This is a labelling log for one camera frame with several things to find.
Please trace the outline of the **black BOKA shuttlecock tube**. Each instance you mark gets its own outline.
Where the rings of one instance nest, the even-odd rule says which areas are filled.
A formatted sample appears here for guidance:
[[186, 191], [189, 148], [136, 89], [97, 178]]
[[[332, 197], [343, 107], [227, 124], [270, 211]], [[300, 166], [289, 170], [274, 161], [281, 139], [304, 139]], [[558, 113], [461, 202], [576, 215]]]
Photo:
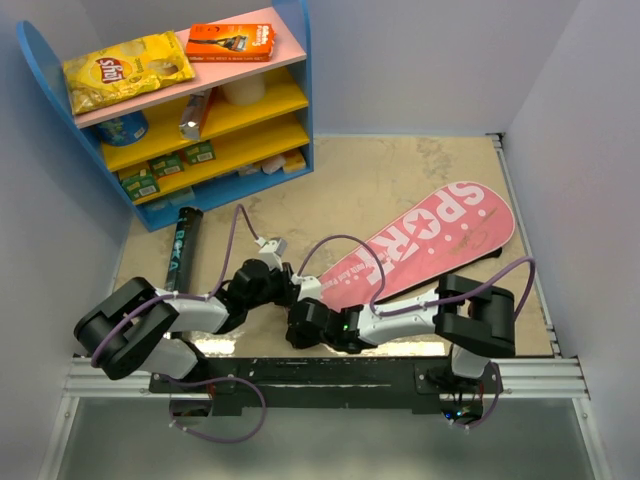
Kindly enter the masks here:
[[171, 246], [164, 289], [179, 293], [190, 291], [193, 264], [203, 212], [193, 207], [179, 210]]

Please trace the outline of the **pink SPORT racket bag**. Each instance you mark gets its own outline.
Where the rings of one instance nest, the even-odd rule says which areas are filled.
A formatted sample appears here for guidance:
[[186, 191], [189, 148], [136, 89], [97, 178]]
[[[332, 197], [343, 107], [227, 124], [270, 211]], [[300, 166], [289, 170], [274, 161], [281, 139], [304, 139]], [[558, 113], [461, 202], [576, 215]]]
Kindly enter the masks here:
[[487, 186], [450, 183], [374, 234], [321, 277], [322, 301], [339, 310], [366, 304], [385, 288], [391, 300], [480, 259], [498, 256], [513, 236], [509, 204]]

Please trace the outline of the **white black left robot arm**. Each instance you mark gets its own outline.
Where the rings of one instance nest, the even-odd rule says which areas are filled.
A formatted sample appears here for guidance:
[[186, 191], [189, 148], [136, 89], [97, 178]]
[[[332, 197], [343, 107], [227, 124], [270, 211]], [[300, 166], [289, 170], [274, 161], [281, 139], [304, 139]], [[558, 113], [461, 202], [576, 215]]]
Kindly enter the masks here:
[[264, 261], [244, 262], [213, 295], [199, 296], [154, 288], [135, 277], [82, 317], [73, 334], [92, 365], [111, 380], [137, 370], [168, 375], [185, 392], [207, 380], [203, 355], [191, 343], [168, 333], [226, 334], [241, 326], [250, 310], [273, 303], [289, 306], [298, 297], [291, 265], [271, 268]]

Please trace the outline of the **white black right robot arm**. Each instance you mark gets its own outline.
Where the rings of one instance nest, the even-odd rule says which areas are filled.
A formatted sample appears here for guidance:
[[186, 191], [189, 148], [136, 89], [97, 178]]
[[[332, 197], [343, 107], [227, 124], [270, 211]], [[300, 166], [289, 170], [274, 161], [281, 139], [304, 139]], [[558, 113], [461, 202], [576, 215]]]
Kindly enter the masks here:
[[285, 338], [296, 349], [318, 344], [359, 354], [392, 340], [435, 334], [451, 344], [442, 376], [459, 393], [476, 386], [491, 359], [515, 356], [515, 298], [510, 291], [448, 274], [413, 299], [334, 310], [305, 296], [289, 309]]

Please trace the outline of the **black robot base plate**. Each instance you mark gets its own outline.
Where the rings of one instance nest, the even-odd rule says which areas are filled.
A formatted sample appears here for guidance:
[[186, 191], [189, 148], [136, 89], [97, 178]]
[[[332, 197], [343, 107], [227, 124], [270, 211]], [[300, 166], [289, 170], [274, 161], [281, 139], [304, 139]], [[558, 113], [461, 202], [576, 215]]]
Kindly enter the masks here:
[[213, 358], [175, 385], [153, 375], [177, 414], [238, 416], [246, 408], [391, 409], [473, 423], [503, 392], [490, 363], [476, 381], [442, 376], [446, 357]]

